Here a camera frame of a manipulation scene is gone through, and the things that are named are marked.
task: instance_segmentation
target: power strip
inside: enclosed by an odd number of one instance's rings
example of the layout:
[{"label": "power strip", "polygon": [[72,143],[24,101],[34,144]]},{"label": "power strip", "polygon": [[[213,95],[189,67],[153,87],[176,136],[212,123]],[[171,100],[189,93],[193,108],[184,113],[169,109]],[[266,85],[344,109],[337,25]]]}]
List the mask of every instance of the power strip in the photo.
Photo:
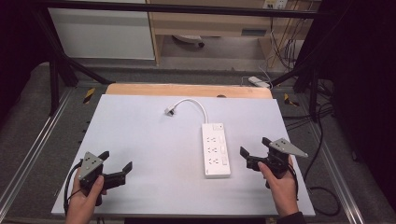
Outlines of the power strip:
[{"label": "power strip", "polygon": [[255,86],[258,87],[263,87],[263,88],[268,88],[270,85],[263,80],[257,78],[257,77],[250,77],[247,79],[250,83],[252,83]]},{"label": "power strip", "polygon": [[226,178],[231,175],[224,125],[222,123],[202,124],[204,143],[204,165],[206,178]]}]

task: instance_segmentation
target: electrical outlet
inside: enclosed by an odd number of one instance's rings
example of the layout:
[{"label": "electrical outlet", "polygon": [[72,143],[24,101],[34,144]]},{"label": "electrical outlet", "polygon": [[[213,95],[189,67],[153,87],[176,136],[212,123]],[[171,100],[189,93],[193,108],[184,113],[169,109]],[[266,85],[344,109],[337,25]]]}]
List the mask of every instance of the electrical outlet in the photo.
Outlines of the electrical outlet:
[{"label": "electrical outlet", "polygon": [[262,8],[272,9],[275,8],[276,0],[265,0]]},{"label": "electrical outlet", "polygon": [[225,178],[231,174],[222,123],[202,124],[204,143],[204,167],[206,178]]},{"label": "electrical outlet", "polygon": [[274,9],[285,9],[288,0],[276,0]]}]

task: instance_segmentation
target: hand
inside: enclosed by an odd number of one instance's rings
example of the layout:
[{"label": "hand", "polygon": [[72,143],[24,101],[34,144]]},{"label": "hand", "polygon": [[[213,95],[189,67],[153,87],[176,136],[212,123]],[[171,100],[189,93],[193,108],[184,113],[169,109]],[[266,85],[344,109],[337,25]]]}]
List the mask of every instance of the hand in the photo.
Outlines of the hand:
[{"label": "hand", "polygon": [[81,185],[78,180],[79,168],[76,172],[72,193],[78,191],[75,195],[73,195],[70,199],[69,210],[67,212],[66,224],[82,224],[89,223],[91,220],[91,216],[95,209],[96,199],[99,194],[106,194],[106,191],[102,191],[104,178],[102,175],[99,175],[96,179],[95,183],[92,186],[90,194],[85,196],[84,190],[81,190]]},{"label": "hand", "polygon": [[296,187],[293,176],[287,171],[281,179],[277,179],[270,168],[259,161],[260,171],[270,185],[276,211],[281,217],[299,212],[296,198]]}]

